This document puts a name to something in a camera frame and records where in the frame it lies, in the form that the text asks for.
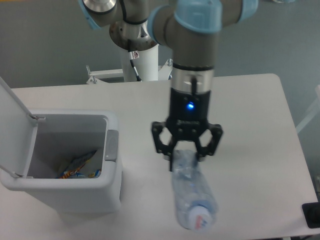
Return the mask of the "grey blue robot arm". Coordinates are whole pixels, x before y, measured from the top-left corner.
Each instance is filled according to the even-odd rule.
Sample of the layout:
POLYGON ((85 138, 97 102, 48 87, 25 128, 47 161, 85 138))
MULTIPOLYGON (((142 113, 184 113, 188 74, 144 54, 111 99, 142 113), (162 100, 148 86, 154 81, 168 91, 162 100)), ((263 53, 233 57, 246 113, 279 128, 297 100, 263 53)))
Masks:
POLYGON ((94 29, 124 22, 147 28, 147 38, 172 50, 172 78, 166 121, 154 121, 155 150, 174 162, 178 142, 195 144, 200 161, 214 155, 223 129, 208 122, 211 85, 220 31, 250 18, 256 0, 179 0, 150 9, 148 0, 81 0, 81 10, 94 29))

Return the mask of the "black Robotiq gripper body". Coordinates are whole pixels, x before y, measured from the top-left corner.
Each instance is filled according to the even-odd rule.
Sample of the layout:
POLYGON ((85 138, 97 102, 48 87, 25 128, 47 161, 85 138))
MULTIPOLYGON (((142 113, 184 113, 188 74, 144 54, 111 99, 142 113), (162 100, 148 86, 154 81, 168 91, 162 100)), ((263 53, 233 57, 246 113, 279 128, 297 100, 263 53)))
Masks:
POLYGON ((191 94, 170 89, 169 115, 166 128, 177 141, 198 143, 208 129, 211 91, 191 94))

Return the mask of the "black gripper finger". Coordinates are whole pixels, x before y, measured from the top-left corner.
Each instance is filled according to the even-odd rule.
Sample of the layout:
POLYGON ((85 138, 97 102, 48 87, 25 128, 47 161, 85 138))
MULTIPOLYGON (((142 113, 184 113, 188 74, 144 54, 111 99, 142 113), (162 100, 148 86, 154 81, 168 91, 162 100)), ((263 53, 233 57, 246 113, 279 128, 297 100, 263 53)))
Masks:
POLYGON ((153 137, 155 151, 158 154, 163 154, 164 156, 168 157, 169 171, 171 172, 173 170, 174 149, 179 140, 178 129, 170 121, 153 121, 151 123, 151 133, 153 137), (164 128, 168 129, 168 131, 171 134, 171 138, 168 144, 164 144, 160 138, 160 135, 163 132, 164 128))
POLYGON ((208 123, 207 128, 201 131, 194 130, 194 144, 196 147, 196 159, 198 162, 203 162, 206 156, 213 156, 217 150, 220 140, 223 136, 223 128, 220 124, 208 123), (200 137, 209 130, 211 138, 206 146, 201 145, 200 137))

